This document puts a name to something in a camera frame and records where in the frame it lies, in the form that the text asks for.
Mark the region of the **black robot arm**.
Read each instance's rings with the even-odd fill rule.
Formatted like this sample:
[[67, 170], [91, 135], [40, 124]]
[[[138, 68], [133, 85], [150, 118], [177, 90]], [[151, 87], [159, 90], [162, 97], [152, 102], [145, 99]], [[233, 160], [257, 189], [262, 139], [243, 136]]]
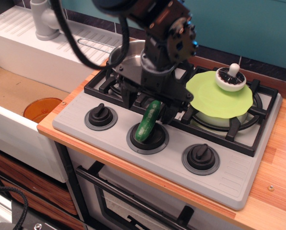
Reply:
[[138, 66], [127, 61], [115, 67], [126, 108], [142, 92], [164, 103], [161, 122], [170, 123], [192, 100], [186, 89], [194, 66], [188, 59], [196, 54], [195, 26], [181, 0], [95, 0], [105, 14], [128, 18], [145, 30], [144, 49]]

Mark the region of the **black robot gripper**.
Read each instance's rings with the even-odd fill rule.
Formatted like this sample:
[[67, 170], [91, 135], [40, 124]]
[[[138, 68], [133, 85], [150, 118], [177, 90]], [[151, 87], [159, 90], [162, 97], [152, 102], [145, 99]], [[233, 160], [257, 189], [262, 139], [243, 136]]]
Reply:
[[156, 100], [164, 102], [160, 106], [160, 121], [169, 124], [181, 109], [181, 105], [188, 104], [193, 100], [193, 95], [185, 88], [188, 81], [186, 77], [177, 79], [175, 68], [162, 72], [149, 69], [141, 64], [141, 84], [123, 77], [120, 84], [120, 92], [124, 107], [130, 109], [138, 92], [144, 93]]

